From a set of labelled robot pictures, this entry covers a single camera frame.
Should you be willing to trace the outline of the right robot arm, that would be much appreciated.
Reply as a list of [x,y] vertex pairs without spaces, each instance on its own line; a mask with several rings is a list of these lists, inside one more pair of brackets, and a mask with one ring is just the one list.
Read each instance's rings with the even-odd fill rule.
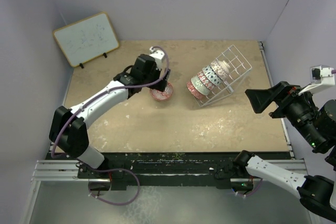
[[247,89],[247,98],[256,114],[264,112],[271,103],[277,108],[270,112],[273,119],[286,119],[312,149],[294,153],[302,157],[308,171],[304,175],[281,168],[257,154],[241,151],[233,162],[238,177],[251,175],[265,179],[290,192],[310,212],[335,222],[335,172],[317,172],[318,168],[335,170],[335,100],[327,101],[318,109],[313,95],[330,88],[330,84],[309,84],[302,88],[287,82],[280,82],[269,89]]

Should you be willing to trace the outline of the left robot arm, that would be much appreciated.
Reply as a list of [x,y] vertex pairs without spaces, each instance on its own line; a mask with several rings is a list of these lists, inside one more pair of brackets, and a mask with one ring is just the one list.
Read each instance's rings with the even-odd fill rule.
[[117,74],[102,90],[71,107],[58,107],[53,116],[49,139],[72,158],[88,165],[96,178],[104,177],[108,159],[89,144],[88,128],[113,106],[131,98],[143,88],[163,92],[170,74],[166,52],[156,46],[141,54],[133,65]]

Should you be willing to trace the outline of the white green-spoked bowl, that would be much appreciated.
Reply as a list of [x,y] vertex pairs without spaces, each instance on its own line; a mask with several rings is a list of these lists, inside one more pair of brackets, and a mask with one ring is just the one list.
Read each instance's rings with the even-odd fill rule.
[[193,76],[191,83],[199,93],[205,96],[209,95],[209,89],[201,82],[198,76]]

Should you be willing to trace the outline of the red patterned bowl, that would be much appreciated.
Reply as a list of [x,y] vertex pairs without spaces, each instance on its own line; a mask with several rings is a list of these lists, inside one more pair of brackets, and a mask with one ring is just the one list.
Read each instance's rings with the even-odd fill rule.
[[155,100],[159,102],[163,102],[168,100],[172,94],[173,94],[173,86],[170,82],[167,83],[167,86],[164,91],[158,91],[158,90],[149,90],[150,96]]

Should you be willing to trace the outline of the light blue patterned bowl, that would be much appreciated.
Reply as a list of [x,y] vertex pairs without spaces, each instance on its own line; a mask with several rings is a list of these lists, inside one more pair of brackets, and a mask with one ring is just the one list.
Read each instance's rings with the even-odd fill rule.
[[221,83],[221,79],[219,76],[215,73],[215,71],[211,68],[210,65],[204,67],[202,69],[203,73],[207,77],[207,79],[215,86],[218,86]]

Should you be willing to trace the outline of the white black-spoked bowl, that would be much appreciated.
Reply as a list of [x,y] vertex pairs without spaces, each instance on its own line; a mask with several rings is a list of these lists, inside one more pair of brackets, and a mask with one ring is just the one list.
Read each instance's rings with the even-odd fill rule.
[[221,80],[225,81],[229,76],[230,65],[226,61],[215,59],[210,66]]

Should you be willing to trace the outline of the black floral bowl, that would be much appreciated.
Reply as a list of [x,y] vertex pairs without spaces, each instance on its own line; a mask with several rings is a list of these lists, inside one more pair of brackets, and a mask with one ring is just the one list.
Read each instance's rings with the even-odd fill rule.
[[199,93],[199,92],[196,90],[196,88],[193,86],[193,84],[192,84],[191,81],[188,81],[188,82],[186,83],[186,86],[187,86],[189,92],[190,92],[196,99],[201,100],[201,99],[204,97],[201,93]]

